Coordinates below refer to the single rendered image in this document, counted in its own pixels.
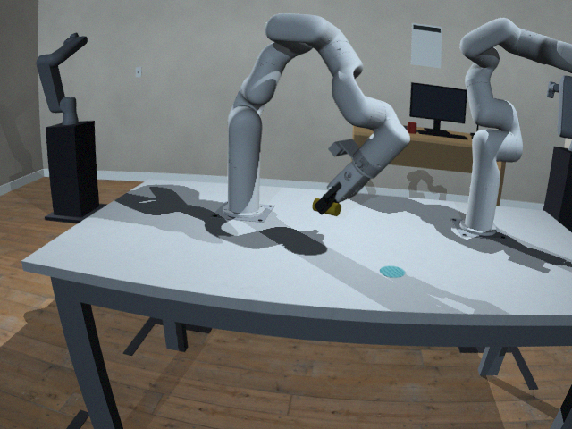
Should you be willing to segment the cyan circle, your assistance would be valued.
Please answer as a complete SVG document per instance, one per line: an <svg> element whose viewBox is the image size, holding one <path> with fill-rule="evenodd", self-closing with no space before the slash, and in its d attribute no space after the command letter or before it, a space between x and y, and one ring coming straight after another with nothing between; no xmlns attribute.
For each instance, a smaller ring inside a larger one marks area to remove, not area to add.
<svg viewBox="0 0 572 429"><path fill-rule="evenodd" d="M397 266L384 266L380 269L380 273L391 278L399 278L405 275L405 271Z"/></svg>

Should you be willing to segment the yellow cylinder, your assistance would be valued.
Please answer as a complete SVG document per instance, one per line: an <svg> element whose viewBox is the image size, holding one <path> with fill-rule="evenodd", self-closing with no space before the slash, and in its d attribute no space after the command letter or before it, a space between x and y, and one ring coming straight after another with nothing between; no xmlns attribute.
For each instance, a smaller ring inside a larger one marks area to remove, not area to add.
<svg viewBox="0 0 572 429"><path fill-rule="evenodd" d="M320 198L316 198L313 202L313 205L312 205L313 210L316 212L318 212L318 211L315 209L314 205L319 199ZM340 214L340 212L341 212L341 204L333 202L332 206L325 212L325 214L338 216Z"/></svg>

